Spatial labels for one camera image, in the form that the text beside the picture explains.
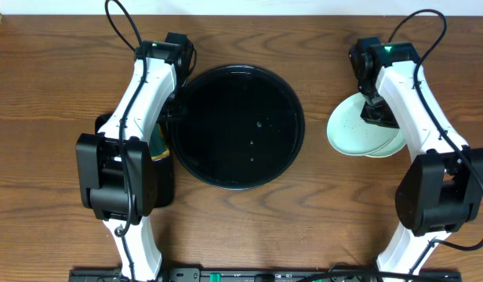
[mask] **white background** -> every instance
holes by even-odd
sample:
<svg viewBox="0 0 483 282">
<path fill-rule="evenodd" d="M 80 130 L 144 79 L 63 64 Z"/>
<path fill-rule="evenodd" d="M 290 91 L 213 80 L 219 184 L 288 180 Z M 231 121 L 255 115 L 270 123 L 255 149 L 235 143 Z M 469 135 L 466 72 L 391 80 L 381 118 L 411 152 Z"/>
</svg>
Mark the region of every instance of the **white background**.
<svg viewBox="0 0 483 282">
<path fill-rule="evenodd" d="M 130 14 L 152 15 L 408 15 L 438 9 L 483 16 L 483 0 L 121 0 Z M 111 13 L 118 13 L 115 4 Z M 0 0 L 8 14 L 104 14 L 104 0 Z"/>
</svg>

